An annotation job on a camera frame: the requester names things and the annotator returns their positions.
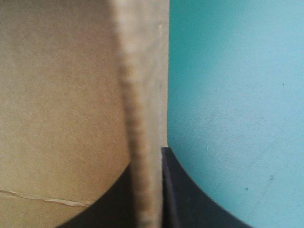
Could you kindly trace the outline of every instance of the teal wall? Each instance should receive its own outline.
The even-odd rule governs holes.
[[[171,0],[170,23],[169,146],[242,221],[304,227],[304,1]]]

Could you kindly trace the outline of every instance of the blue-green panel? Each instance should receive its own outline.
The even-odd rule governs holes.
[[[171,0],[170,23],[169,146],[242,221],[304,227],[304,1]]]

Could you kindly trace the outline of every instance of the black plastic piece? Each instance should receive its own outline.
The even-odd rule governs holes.
[[[163,228],[250,228],[209,198],[187,175],[171,148],[162,148]]]

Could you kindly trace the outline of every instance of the brown cardboard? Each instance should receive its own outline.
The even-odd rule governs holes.
[[[128,164],[109,12],[0,1],[0,227],[54,227]]]

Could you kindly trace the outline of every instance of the cardboard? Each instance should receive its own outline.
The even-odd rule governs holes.
[[[106,1],[0,2],[0,227],[54,227],[129,162]]]
[[[0,1],[0,227],[70,219],[129,154],[138,227],[160,227],[168,20],[169,0]]]
[[[161,147],[167,145],[168,0],[113,0],[138,227],[162,219]]]

